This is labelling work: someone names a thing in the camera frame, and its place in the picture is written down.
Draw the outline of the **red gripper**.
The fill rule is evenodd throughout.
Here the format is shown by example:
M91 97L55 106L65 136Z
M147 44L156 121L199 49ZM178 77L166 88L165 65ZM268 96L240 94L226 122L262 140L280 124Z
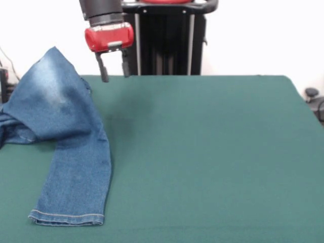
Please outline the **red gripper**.
M122 48L122 68L124 77L130 76L128 52L125 48L134 42L134 30L130 23L122 22L108 25L98 25L85 30L85 39L89 49L95 52L101 79L109 82L109 75L101 55L115 48Z

